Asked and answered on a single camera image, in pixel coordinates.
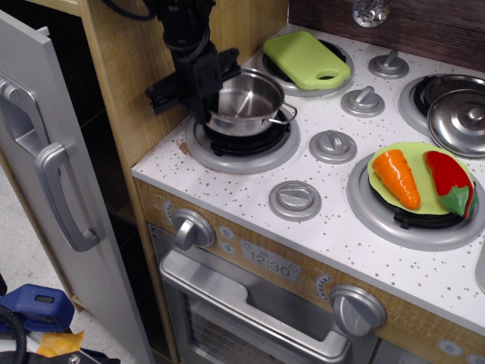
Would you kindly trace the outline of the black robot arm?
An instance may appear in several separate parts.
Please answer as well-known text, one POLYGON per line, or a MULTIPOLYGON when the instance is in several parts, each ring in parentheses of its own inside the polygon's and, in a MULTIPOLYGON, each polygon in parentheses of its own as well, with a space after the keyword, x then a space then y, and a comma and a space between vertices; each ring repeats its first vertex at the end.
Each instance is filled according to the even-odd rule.
POLYGON ((209 17, 214 6, 214 1, 155 2, 175 71, 145 91, 154 113, 182 105, 197 123, 205 124, 209 110, 219 101, 223 82, 240 73, 239 50, 219 52, 210 40, 209 17))

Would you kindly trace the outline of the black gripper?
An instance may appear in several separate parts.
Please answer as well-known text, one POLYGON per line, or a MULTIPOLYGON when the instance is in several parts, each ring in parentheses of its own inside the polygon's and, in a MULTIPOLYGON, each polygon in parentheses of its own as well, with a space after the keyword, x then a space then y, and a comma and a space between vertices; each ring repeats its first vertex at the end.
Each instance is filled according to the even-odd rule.
POLYGON ((205 124, 207 112, 218 113, 223 82, 240 73, 238 57, 236 48, 209 48, 188 63, 175 61, 176 70, 145 91, 153 112, 158 115, 181 105, 198 124, 205 124))

